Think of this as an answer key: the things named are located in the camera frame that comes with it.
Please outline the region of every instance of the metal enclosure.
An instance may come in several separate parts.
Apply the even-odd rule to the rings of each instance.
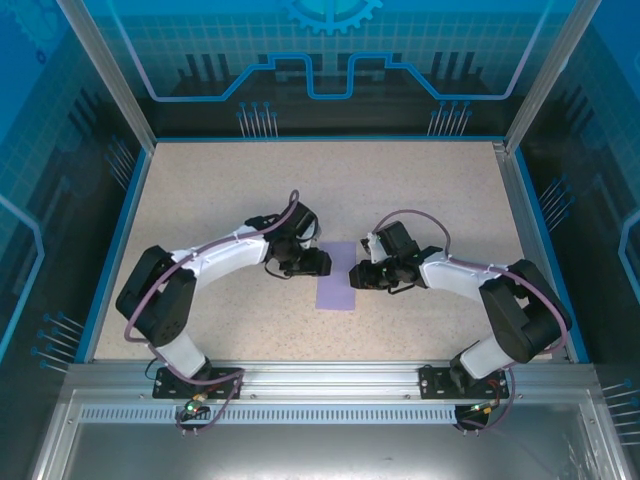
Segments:
[[[638,99],[615,61],[605,65],[615,82],[581,83],[586,51],[610,60],[611,32],[591,23],[600,2],[487,1],[474,12],[462,0],[354,0],[329,2],[351,7],[331,14],[311,0],[284,3],[239,0],[216,11],[197,1],[153,2],[152,11],[147,2],[58,0],[42,2],[40,17],[16,2],[0,5],[9,13],[0,16],[0,40],[29,59],[2,89],[14,93],[7,119],[0,116],[0,398],[20,405],[0,417],[3,473],[636,478],[637,417],[625,409],[629,421],[614,424],[609,409],[627,398],[626,379],[638,372],[637,340],[625,335],[637,327],[629,327],[638,304],[627,294],[637,294],[640,197],[636,184],[623,188],[637,174],[623,160],[635,155],[638,125],[620,129],[627,148],[618,149],[622,140],[602,124],[613,114],[595,103],[589,113],[589,102],[607,82],[628,94],[612,105],[628,103],[636,115]],[[602,15],[611,20],[611,10]],[[212,56],[218,45],[237,61],[229,52]],[[566,358],[515,369],[515,408],[497,432],[463,436],[451,427],[459,402],[420,400],[416,370],[441,360],[234,364],[248,372],[241,399],[217,431],[184,440],[172,426],[177,403],[150,398],[145,364],[91,362],[158,139],[311,135],[495,142],[525,256],[588,335],[573,335]],[[599,155],[614,166],[599,164]],[[603,288],[623,292],[624,302],[616,305],[613,293],[600,299],[609,310],[589,308],[582,289],[593,272],[573,267],[569,250],[585,229],[563,232],[564,210],[549,216],[548,188],[567,178],[587,198],[571,217],[582,219],[576,225],[608,212],[597,218],[590,252],[610,254],[619,242],[621,266],[607,264],[615,268],[603,275],[615,282]],[[65,340],[64,328],[77,335]],[[596,337],[611,331],[615,339],[601,348],[608,340]],[[616,355],[618,342],[624,355]]]

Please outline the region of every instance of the black mounting bracket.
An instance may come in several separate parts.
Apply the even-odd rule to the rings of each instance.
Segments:
[[[215,378],[232,375],[240,370],[240,368],[211,368],[208,372],[208,377],[210,380],[213,380]],[[233,380],[221,383],[217,385],[215,389],[207,392],[207,398],[210,400],[226,400],[229,398],[233,385]],[[202,393],[205,389],[208,389],[208,387],[183,382],[171,373],[168,368],[159,368],[156,372],[156,381],[153,386],[152,396],[153,398],[188,400],[194,395]],[[241,389],[242,385],[232,397],[233,399],[240,398]]]
[[[499,385],[500,399],[509,398],[509,388],[503,371],[493,372],[478,380],[467,388],[464,395],[451,380],[450,371],[450,367],[432,367],[431,365],[419,368],[420,397],[423,400],[492,400],[496,398],[496,390],[490,384],[490,380],[494,380]]]

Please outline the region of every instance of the cable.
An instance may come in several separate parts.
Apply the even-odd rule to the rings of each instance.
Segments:
[[[404,208],[402,210],[396,210],[395,212],[391,212],[389,215],[387,215],[382,220],[380,220],[380,222],[378,222],[378,225],[376,225],[375,228],[373,229],[373,233],[376,233],[378,230],[380,230],[384,225],[384,222],[389,220],[391,217],[395,217],[396,215],[400,215],[402,213],[413,213],[414,215],[420,215],[421,217],[428,218],[433,223],[438,225],[438,227],[440,227],[440,230],[442,230],[442,233],[444,233],[444,236],[447,239],[446,243],[444,244],[444,254],[447,257],[449,256],[449,249],[451,248],[451,234],[449,233],[449,230],[447,230],[447,227],[445,227],[444,224],[440,220],[438,220],[436,217],[434,217],[429,213],[421,212],[420,210],[414,210],[412,208]]]
[[[142,313],[142,311],[145,309],[145,307],[149,303],[149,300],[151,300],[151,297],[171,277],[171,275],[173,275],[178,269],[180,269],[180,267],[182,267],[182,265],[184,265],[187,262],[190,262],[191,260],[196,258],[199,254],[201,254],[202,252],[204,252],[206,250],[209,250],[210,248],[217,247],[217,246],[223,245],[225,243],[230,243],[230,242],[234,242],[234,241],[238,241],[238,240],[244,240],[244,239],[247,239],[247,238],[257,237],[257,236],[264,235],[266,233],[272,232],[273,230],[275,230],[276,228],[280,227],[284,222],[286,222],[289,219],[291,214],[294,212],[294,210],[298,206],[299,199],[300,199],[300,192],[298,190],[293,190],[291,192],[291,194],[289,195],[289,208],[272,225],[270,225],[270,226],[268,226],[268,227],[266,227],[266,228],[264,228],[262,230],[255,231],[255,232],[243,233],[243,234],[240,234],[240,235],[234,235],[234,236],[224,237],[224,238],[220,238],[218,240],[214,240],[214,241],[212,241],[210,243],[207,243],[206,245],[201,246],[200,248],[198,248],[197,250],[192,252],[190,255],[185,256],[182,260],[179,260],[174,265],[172,265],[166,272],[164,272],[162,275],[160,275],[160,277],[154,282],[154,284],[151,286],[151,288],[149,288],[147,293],[145,293],[145,295],[142,297],[142,299],[140,300],[140,303],[138,304],[136,309],[133,311],[133,314],[131,315],[131,318],[127,322],[127,325],[126,325],[126,327],[124,329],[124,338],[125,338],[125,340],[128,341],[128,342],[131,342],[131,343],[145,343],[145,344],[147,344],[147,346],[149,347],[149,350],[151,350],[158,359],[160,359],[163,363],[165,363],[167,365],[167,368],[169,369],[169,371],[171,373],[173,373],[176,377],[178,377],[180,380],[184,381],[184,382],[191,383],[193,385],[216,385],[216,384],[220,384],[220,383],[223,383],[223,382],[226,382],[228,380],[236,378],[238,376],[237,374],[227,375],[225,377],[216,378],[214,380],[208,380],[208,381],[193,380],[191,378],[188,378],[188,377],[182,375],[180,372],[178,372],[175,368],[173,368],[164,359],[164,357],[160,354],[160,352],[158,352],[158,350],[156,350],[153,347],[153,345],[151,345],[148,342],[148,340],[146,338],[132,337],[131,336],[131,330],[133,330],[133,327],[135,326],[136,322],[138,321],[138,318],[140,317],[140,314]]]
[[[313,221],[313,232],[311,233],[311,236],[309,236],[309,238],[298,238],[297,242],[304,243],[308,242],[309,240],[313,240],[318,234],[318,228],[320,228],[320,222],[318,222],[318,217],[316,217],[316,219]]]
[[[153,365],[157,360],[158,360],[158,357],[154,357],[153,360],[147,363],[147,368],[144,369],[144,376],[147,377],[149,380],[155,380],[155,378],[151,378],[147,374],[149,373],[149,369],[151,368],[151,365]]]
[[[553,304],[553,302],[551,302],[551,300],[549,300],[549,298],[544,293],[542,293],[537,287],[535,287],[533,284],[529,283],[527,280],[525,280],[519,275],[516,275],[515,273],[512,273],[503,268],[495,267],[493,265],[483,265],[480,263],[468,262],[466,260],[458,260],[457,258],[453,258],[451,256],[449,256],[449,261],[454,265],[459,265],[461,267],[472,268],[478,271],[488,270],[490,272],[499,273],[500,275],[504,275],[505,277],[510,278],[514,282],[522,285],[524,288],[529,290],[533,295],[535,295],[538,298],[538,300],[542,302],[542,304],[545,307],[547,307],[547,309],[551,312],[553,317],[558,322],[558,327],[560,328],[560,343],[558,343],[555,347],[546,348],[545,350],[542,351],[542,353],[555,353],[557,351],[562,350],[565,347],[569,339],[568,338],[569,332],[567,331],[567,325],[564,323],[564,318],[562,317],[560,310],[558,310],[558,308]]]
[[[542,293],[538,288],[536,288],[534,285],[532,285],[530,282],[528,282],[524,278],[512,272],[509,272],[508,270],[495,267],[493,265],[484,265],[480,263],[468,262],[468,261],[458,260],[456,258],[453,258],[449,253],[449,249],[451,247],[451,234],[449,233],[449,230],[447,230],[447,227],[445,227],[444,224],[433,215],[430,215],[425,212],[421,212],[420,210],[413,210],[413,209],[396,210],[395,212],[391,212],[389,215],[387,215],[382,220],[380,220],[380,222],[373,229],[373,233],[380,230],[384,222],[386,222],[389,218],[402,213],[413,213],[415,215],[420,215],[421,217],[428,218],[433,223],[435,223],[438,227],[440,227],[440,230],[442,230],[442,232],[444,233],[444,236],[446,237],[444,254],[447,256],[448,260],[454,265],[459,265],[461,267],[471,268],[478,271],[491,271],[494,273],[499,273],[500,275],[504,275],[505,277],[510,278],[511,280],[518,283],[519,285],[522,285],[524,288],[529,290],[533,295],[535,295],[538,298],[538,300],[540,300],[542,304],[549,309],[549,311],[551,312],[555,320],[558,322],[558,327],[560,328],[560,343],[558,343],[555,347],[549,347],[543,350],[542,353],[555,353],[557,351],[562,350],[566,346],[568,337],[569,337],[569,333],[567,331],[567,325],[564,323],[564,318],[562,317],[560,310],[558,310],[558,308],[553,304],[553,302],[551,302],[551,300],[549,300],[549,298],[547,298],[547,296],[544,293]]]
[[[286,275],[278,275],[277,273],[272,272],[271,270],[269,270],[269,267],[267,267],[267,265],[269,265],[269,262],[271,261],[271,259],[267,260],[264,263],[264,271],[267,272],[269,275],[271,275],[274,278],[277,278],[278,280],[291,280],[291,276],[286,276]]]
[[[504,407],[504,410],[495,422],[493,422],[491,425],[483,425],[482,430],[493,430],[494,428],[496,428],[498,425],[504,422],[504,419],[507,418],[507,415],[509,415],[509,412],[511,412],[511,408],[513,408],[513,402],[515,402],[516,400],[516,377],[513,374],[513,370],[511,370],[510,368],[507,368],[506,371],[507,373],[509,373],[509,378],[511,380],[511,395],[509,395],[507,406]]]
[[[215,417],[213,417],[209,423],[207,423],[206,425],[202,426],[201,428],[194,428],[193,429],[194,435],[197,435],[198,432],[205,432],[205,431],[209,430],[216,423],[218,423],[218,420],[220,420],[220,418],[222,418],[222,415],[224,415],[224,412],[229,407],[229,404],[231,403],[231,400],[233,399],[235,394],[238,393],[238,390],[240,389],[240,385],[242,384],[242,380],[244,379],[244,372],[238,372],[238,373],[240,373],[240,375],[238,376],[238,380],[236,381],[235,385],[231,389],[231,392],[229,393],[229,396],[225,400],[224,404],[222,405],[222,408],[220,408],[218,413],[216,413]],[[181,421],[181,418],[182,418],[182,415],[184,415],[184,412],[185,411],[182,410],[182,411],[180,411],[179,413],[176,414],[176,427],[178,429],[182,430],[182,434],[183,435],[188,430],[188,429],[184,428],[183,422]]]

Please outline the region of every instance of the gear logo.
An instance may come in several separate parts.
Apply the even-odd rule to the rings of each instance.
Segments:
[[[300,28],[311,27],[314,34],[346,34],[349,28],[360,28],[362,20],[373,18],[373,9],[382,7],[381,0],[284,0],[289,20],[297,20]]]
[[[22,32],[36,48],[43,49],[60,28],[55,0],[0,0],[0,14],[12,13]]]

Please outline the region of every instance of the blue border trim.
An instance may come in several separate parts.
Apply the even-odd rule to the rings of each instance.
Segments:
[[[509,81],[509,85],[507,89],[502,94],[444,94],[438,92],[433,85],[431,85],[427,79],[420,73],[420,71],[413,65],[408,62],[395,62],[393,60],[393,52],[358,52],[354,53],[349,57],[347,62],[347,85],[345,93],[327,93],[321,94],[315,92],[314,86],[314,76],[313,76],[313,64],[311,61],[311,57],[302,52],[291,52],[291,53],[268,53],[267,54],[267,63],[264,64],[251,64],[249,65],[239,76],[236,78],[231,85],[224,91],[222,95],[202,95],[202,96],[184,96],[184,97],[166,97],[160,96],[156,93],[153,85],[151,84],[151,80],[149,79],[140,57],[138,56],[136,49],[133,46],[133,42],[129,38],[127,34],[126,28],[122,24],[122,20],[116,12],[116,8],[113,0],[108,0],[109,9],[111,11],[112,17],[118,30],[120,31],[120,35],[122,36],[122,40],[125,43],[127,50],[129,51],[129,55],[138,70],[140,78],[149,93],[149,96],[155,100],[156,102],[169,102],[169,103],[187,103],[187,102],[224,102],[233,93],[251,76],[253,72],[256,71],[269,71],[276,70],[276,61],[278,60],[302,60],[305,64],[306,70],[306,80],[307,80],[307,94],[310,98],[314,100],[347,100],[351,98],[354,90],[354,81],[355,81],[355,63],[360,59],[382,59],[384,60],[384,67],[390,70],[406,70],[413,78],[424,88],[433,98],[436,100],[505,100],[511,96],[513,90],[516,87],[518,79],[520,78],[520,74],[524,70],[524,67],[529,59],[531,51],[535,46],[538,36],[542,30],[542,27],[546,23],[547,17],[551,12],[555,0],[548,0],[545,9],[542,11],[540,18],[538,19],[538,23],[531,34],[531,38],[527,43],[522,56],[520,57],[520,61],[516,66],[516,69]]]
[[[352,135],[337,137],[335,135],[320,137],[268,137],[268,138],[238,138],[238,137],[159,137],[158,142],[165,143],[232,143],[232,142],[354,142],[394,140],[401,141],[429,141],[429,142],[502,142],[504,137],[499,135],[470,135],[466,137],[434,137],[432,135]]]
[[[638,283],[638,277],[636,276],[636,273],[633,271],[633,267],[631,266],[629,257],[627,257],[627,244],[629,243],[629,231],[638,222],[640,222],[640,210],[636,210],[631,215],[629,215],[629,217],[622,224],[622,232],[620,233],[620,244],[618,246],[618,257],[620,258],[620,263],[622,263],[622,268],[624,268],[624,272],[627,274],[627,279],[631,284],[633,293],[636,295],[636,299],[638,300],[638,303],[640,303],[640,283]]]
[[[553,279],[556,283],[558,296],[569,311],[569,315],[571,315],[571,318],[573,320],[573,328],[571,328],[571,330],[569,331],[569,335],[571,336],[573,348],[575,349],[576,356],[578,357],[577,360],[580,363],[589,363],[589,355],[587,354],[587,349],[584,346],[584,340],[582,339],[580,327],[578,326],[578,322],[576,321],[576,313],[573,309],[571,299],[569,298],[569,292],[567,290],[566,284],[564,283],[564,278],[562,278],[562,272],[560,271],[558,258],[556,257],[556,252],[553,248],[553,244],[551,243],[551,236],[549,235],[549,230],[547,230],[547,226],[544,223],[542,210],[540,209],[540,204],[537,200],[538,197],[536,196],[536,192],[533,189],[533,182],[531,181],[531,176],[529,175],[529,170],[527,169],[527,165],[524,161],[524,156],[522,155],[520,147],[518,147],[515,153],[516,161],[518,162],[518,168],[520,169],[520,173],[522,174],[524,187],[526,189],[527,196],[529,197],[529,203],[531,204],[531,210],[533,211],[533,215],[535,217],[536,227],[540,232],[542,247],[544,248],[547,259],[549,260],[551,275],[553,275]]]
[[[151,164],[151,155],[146,150],[142,149],[136,167],[131,177],[129,189],[127,195],[124,198],[122,204],[122,210],[120,210],[120,217],[116,224],[116,229],[113,232],[111,240],[111,246],[107,252],[107,257],[100,274],[100,280],[96,287],[96,293],[93,296],[91,302],[91,308],[89,309],[89,315],[87,316],[87,323],[85,324],[82,337],[80,338],[80,344],[76,352],[75,362],[86,363],[91,360],[89,355],[93,355],[92,345],[97,340],[97,336],[102,330],[102,320],[106,313],[111,300],[111,294],[113,286],[116,282],[118,274],[118,266],[122,262],[122,256],[124,255],[124,249],[129,240],[129,233],[131,233],[131,226],[133,225],[133,219],[136,216],[138,210],[138,204],[140,203],[140,197],[142,196],[142,188],[149,172],[149,166]]]
[[[18,321],[22,316],[22,311],[24,310],[24,307],[27,303],[27,299],[29,298],[31,289],[33,288],[33,284],[35,283],[36,277],[38,276],[38,272],[40,272],[40,267],[42,267],[42,262],[44,262],[44,244],[42,242],[42,232],[40,231],[40,226],[33,218],[31,218],[31,215],[29,215],[26,211],[20,210],[13,204],[13,202],[11,202],[11,200],[6,198],[4,195],[0,195],[0,205],[14,214],[21,223],[23,223],[27,228],[31,230],[31,232],[33,233],[33,240],[36,244],[36,251],[38,252],[36,259],[31,266],[31,271],[29,272],[27,281],[22,288],[22,292],[20,293],[18,302],[13,309],[13,313],[11,314],[11,318],[9,319],[7,328],[2,334],[2,340],[0,341],[0,363],[2,363],[5,353],[7,353],[9,343],[11,342],[11,338],[13,337],[13,334],[16,331],[16,327],[18,326]]]

